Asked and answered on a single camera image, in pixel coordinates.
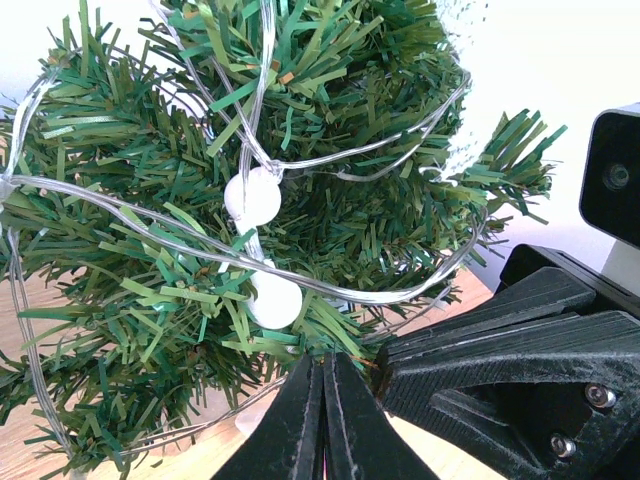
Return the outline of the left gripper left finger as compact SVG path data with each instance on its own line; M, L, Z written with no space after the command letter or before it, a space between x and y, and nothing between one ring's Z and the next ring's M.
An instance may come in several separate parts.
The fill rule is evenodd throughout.
M287 376L262 420L213 475L215 479L321 479L324 380L303 356Z

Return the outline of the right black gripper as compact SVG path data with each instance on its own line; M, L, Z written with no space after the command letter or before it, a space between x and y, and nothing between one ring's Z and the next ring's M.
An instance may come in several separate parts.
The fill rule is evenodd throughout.
M496 404L455 389L631 381L639 374L639 296L561 250L529 244L512 250L496 293L468 313L387 343L374 392L386 405L431 398L444 417L436 435L507 479L548 479L531 443ZM639 478L639 428L634 433L596 479Z

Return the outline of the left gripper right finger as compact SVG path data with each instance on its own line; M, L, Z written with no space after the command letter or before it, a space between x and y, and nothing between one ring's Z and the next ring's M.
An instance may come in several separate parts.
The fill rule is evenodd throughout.
M325 464L329 479L435 479L394 430L352 360L324 360Z

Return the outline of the small green christmas tree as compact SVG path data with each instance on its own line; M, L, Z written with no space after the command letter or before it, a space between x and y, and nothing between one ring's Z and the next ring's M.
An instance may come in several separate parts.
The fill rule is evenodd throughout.
M86 2L1 110L1 277L55 475L126 477L207 393L303 354L367 370L505 205L551 187L539 112L491 113L477 3L160 1L131 52Z

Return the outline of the clear plastic battery box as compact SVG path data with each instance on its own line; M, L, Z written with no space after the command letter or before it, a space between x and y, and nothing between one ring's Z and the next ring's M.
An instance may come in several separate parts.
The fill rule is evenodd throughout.
M245 437L249 438L257 429L265 415L265 410L243 411L235 418L235 427Z

